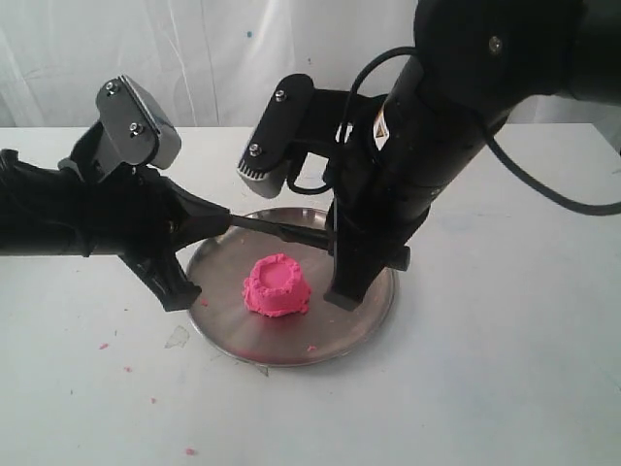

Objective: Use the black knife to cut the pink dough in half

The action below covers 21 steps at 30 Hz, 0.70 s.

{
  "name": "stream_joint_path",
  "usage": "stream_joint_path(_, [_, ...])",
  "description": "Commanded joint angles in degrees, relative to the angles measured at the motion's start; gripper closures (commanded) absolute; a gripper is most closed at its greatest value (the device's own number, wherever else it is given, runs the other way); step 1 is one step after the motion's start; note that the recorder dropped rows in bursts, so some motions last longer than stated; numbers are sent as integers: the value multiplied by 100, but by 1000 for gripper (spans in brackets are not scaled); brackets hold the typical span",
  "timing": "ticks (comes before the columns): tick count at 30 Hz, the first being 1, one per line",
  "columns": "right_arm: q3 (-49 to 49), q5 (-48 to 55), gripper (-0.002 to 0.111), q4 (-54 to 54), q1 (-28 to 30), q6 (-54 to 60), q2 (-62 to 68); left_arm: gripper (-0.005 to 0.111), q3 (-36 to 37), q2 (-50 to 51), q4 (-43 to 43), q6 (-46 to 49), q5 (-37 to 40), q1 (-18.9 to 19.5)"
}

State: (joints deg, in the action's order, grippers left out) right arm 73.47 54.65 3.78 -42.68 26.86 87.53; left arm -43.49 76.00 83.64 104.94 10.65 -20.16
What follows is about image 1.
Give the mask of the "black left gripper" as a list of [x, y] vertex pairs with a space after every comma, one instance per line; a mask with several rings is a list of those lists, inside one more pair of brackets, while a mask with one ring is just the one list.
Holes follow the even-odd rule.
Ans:
[[102, 135], [98, 120], [58, 163], [72, 187], [62, 221], [76, 233], [83, 255], [119, 255], [165, 312], [189, 310], [202, 289], [188, 279], [176, 253], [164, 244], [169, 235], [174, 250], [218, 237], [232, 225], [232, 215], [162, 178], [161, 169], [152, 165], [121, 165], [102, 179], [96, 165]]

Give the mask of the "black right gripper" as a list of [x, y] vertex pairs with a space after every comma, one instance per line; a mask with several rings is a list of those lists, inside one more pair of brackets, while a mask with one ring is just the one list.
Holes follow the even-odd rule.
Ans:
[[404, 271], [406, 243], [429, 212], [432, 184], [420, 159], [432, 111], [417, 94], [393, 91], [339, 141], [326, 179], [334, 199], [327, 214], [331, 281], [323, 297], [354, 311], [384, 268]]

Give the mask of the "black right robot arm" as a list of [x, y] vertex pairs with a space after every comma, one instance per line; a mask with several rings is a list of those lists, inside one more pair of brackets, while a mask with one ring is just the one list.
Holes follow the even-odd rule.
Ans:
[[384, 102], [358, 117], [331, 159], [334, 269], [325, 299], [348, 311], [391, 262], [436, 198], [490, 149], [543, 197], [574, 213], [613, 216], [527, 174], [496, 142], [522, 101], [537, 95], [620, 101], [616, 1], [421, 1], [414, 45]]

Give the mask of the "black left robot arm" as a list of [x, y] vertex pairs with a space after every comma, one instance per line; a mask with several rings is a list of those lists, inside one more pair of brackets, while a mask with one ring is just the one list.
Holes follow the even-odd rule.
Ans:
[[175, 131], [115, 136], [96, 122], [57, 169], [1, 151], [1, 253], [114, 255], [167, 312], [189, 309], [202, 289], [179, 250], [225, 233], [230, 211], [160, 174], [180, 151]]

